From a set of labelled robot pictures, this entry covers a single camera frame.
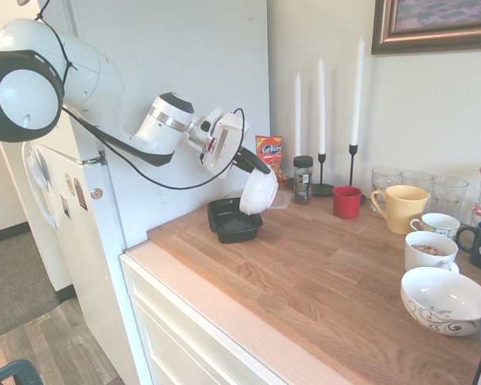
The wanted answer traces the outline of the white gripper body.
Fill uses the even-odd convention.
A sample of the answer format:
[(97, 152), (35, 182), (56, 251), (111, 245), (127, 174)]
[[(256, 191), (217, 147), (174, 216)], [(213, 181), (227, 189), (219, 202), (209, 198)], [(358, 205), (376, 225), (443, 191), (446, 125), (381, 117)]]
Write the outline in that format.
[(227, 113), (219, 118), (214, 126), (211, 142), (205, 149), (204, 167), (214, 176), (224, 179), (248, 131), (249, 124), (239, 115)]

